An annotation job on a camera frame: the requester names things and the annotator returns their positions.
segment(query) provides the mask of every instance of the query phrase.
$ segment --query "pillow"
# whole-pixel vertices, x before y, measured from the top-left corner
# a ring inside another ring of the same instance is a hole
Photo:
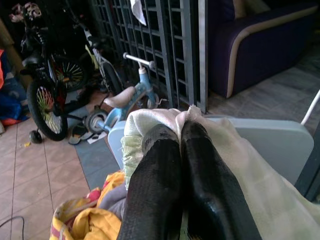
[[[244,0],[220,0],[222,22],[230,22],[246,16]]]
[[[244,6],[248,15],[260,14],[271,9],[263,0],[244,0]]]

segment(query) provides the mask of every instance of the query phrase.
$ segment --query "metal grille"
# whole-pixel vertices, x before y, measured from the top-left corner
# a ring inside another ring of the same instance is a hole
[[[152,83],[167,93],[170,108],[180,108],[184,102],[206,111],[200,96],[203,91],[199,91],[197,1],[141,0],[146,26],[133,15],[130,0],[89,3],[97,29],[108,39],[114,56],[121,59],[128,52],[155,61],[156,68],[148,69],[148,74]],[[135,62],[127,61],[126,65],[137,73]]]

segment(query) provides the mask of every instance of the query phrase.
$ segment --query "pink bike seat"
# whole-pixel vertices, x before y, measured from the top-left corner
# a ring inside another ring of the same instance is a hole
[[[123,108],[130,102],[135,92],[135,87],[130,86],[120,92],[118,95],[106,98],[103,102],[112,108]]]

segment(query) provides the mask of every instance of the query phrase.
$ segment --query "bike seat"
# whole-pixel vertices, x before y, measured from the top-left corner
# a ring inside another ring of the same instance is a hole
[[[96,36],[89,36],[88,37],[88,40],[90,42],[92,42],[92,48],[93,49],[97,49],[101,46],[101,44],[105,44],[107,42],[107,39],[106,38],[99,38],[99,37],[96,37]]]
[[[118,95],[113,97],[106,98],[103,102],[107,105],[109,105],[112,108],[123,108],[125,107],[135,94],[136,89],[134,86],[130,86],[120,92]]]
[[[30,56],[22,61],[22,65],[26,67],[29,64],[40,64],[43,61],[44,58],[41,56],[41,54],[38,51],[34,51]]]

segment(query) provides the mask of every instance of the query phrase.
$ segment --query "bicycle wheel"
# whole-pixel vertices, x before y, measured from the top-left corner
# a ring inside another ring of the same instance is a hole
[[[57,79],[65,83],[67,92],[81,89],[87,83],[87,71],[79,61],[60,55],[54,61]]]
[[[27,89],[27,100],[33,120],[44,135],[53,141],[67,136],[67,118],[53,113],[54,98],[49,84],[32,81]]]

